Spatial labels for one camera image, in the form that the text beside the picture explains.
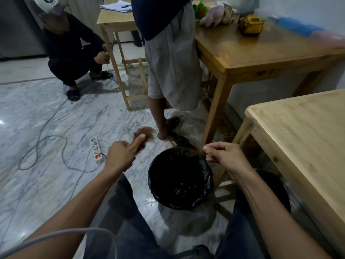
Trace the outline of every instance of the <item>light wood table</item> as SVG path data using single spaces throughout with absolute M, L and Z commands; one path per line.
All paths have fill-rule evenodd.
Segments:
M 123 55 L 123 50 L 121 47 L 119 34 L 118 34 L 118 32 L 123 32 L 123 31 L 134 31 L 134 30 L 138 31 L 138 27 L 136 26 L 135 21 L 134 21 L 133 13 L 131 13 L 131 12 L 130 13 L 120 13 L 120 12 L 114 12 L 114 11 L 101 9 L 101 12 L 100 12 L 98 20 L 97 20 L 97 24 L 101 27 L 103 39 L 105 41 L 106 48 L 109 51 L 111 64 L 114 68 L 114 72 L 115 72 L 115 75 L 116 75 L 123 99 L 125 101 L 127 110 L 131 111 L 131 108 L 129 106 L 130 101 L 148 99 L 148 95 L 147 95 L 148 86 L 147 86 L 144 68 L 142 65 L 143 62 L 146 62 L 146 59 L 145 58 L 138 58 L 138 59 L 132 59 L 132 60 L 125 60 L 125 57 Z M 142 81 L 142 87 L 144 90 L 144 94 L 142 94 L 142 95 L 131 95 L 131 96 L 126 95 L 125 87 L 121 81 L 119 69 L 117 67 L 116 60 L 115 60 L 114 54 L 112 52 L 112 47 L 111 47 L 106 29 L 111 30 L 112 32 L 115 33 L 116 40 L 117 40 L 117 43 L 119 45 L 119 50 L 120 50 L 120 54 L 122 57 L 122 62 L 123 62 L 123 66 L 125 68 L 126 74 L 128 74 L 127 65 L 132 64 L 132 63 L 138 63 L 139 64 L 140 77 L 141 77 L 141 81 Z
M 233 142 L 243 147 L 252 136 L 345 254 L 345 89 L 256 104 L 245 114 Z M 231 184 L 224 175 L 216 185 Z
M 270 20 L 265 22 L 258 37 L 242 36 L 236 22 L 237 19 L 230 25 L 215 28 L 196 27 L 200 59 L 217 79 L 217 85 L 208 91 L 214 96 L 202 146 L 212 141 L 233 84 L 305 72 L 309 74 L 293 96 L 305 95 L 345 57 L 345 49 L 327 51 L 320 44 L 284 30 Z

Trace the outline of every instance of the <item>white power strip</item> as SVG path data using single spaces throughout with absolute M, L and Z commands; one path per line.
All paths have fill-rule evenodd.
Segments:
M 94 160 L 96 161 L 96 164 L 100 164 L 102 161 L 104 161 L 104 156 L 101 155 L 101 147 L 99 146 L 97 138 L 96 137 L 91 138 L 90 144 L 92 147 Z

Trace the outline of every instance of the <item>cap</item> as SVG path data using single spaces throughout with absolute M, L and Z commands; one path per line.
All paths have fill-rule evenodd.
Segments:
M 37 16 L 42 17 L 47 14 L 61 15 L 66 5 L 58 0 L 29 0 L 30 6 Z

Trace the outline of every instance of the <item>plastic bag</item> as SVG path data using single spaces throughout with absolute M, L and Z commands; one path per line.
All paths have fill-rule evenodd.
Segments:
M 153 159 L 148 184 L 154 199 L 162 205 L 190 210 L 207 200 L 213 189 L 212 170 L 195 150 L 173 147 Z

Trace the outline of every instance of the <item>paper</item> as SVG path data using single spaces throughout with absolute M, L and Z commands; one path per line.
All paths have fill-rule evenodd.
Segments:
M 117 3 L 101 4 L 99 7 L 120 13 L 128 13 L 132 11 L 132 4 L 122 0 L 119 0 Z

